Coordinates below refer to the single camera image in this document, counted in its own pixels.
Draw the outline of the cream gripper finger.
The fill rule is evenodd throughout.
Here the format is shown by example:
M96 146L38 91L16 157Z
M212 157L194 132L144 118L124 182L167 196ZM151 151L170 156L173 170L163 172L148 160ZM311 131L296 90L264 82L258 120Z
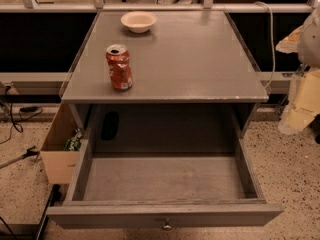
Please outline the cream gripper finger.
M278 129L292 135L304 130L320 114L320 71L295 77L290 83L288 100Z
M298 52L298 41L302 27L299 26L287 37L282 39L277 45L276 50L282 53L290 54Z

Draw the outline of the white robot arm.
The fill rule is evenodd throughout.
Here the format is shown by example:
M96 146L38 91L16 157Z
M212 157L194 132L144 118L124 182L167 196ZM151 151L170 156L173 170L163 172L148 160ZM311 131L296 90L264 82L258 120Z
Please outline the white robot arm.
M284 134L296 134L320 114L320 6L303 25L276 45L282 53L297 53L299 61L310 67L302 77L290 83L289 104L285 107L278 129Z

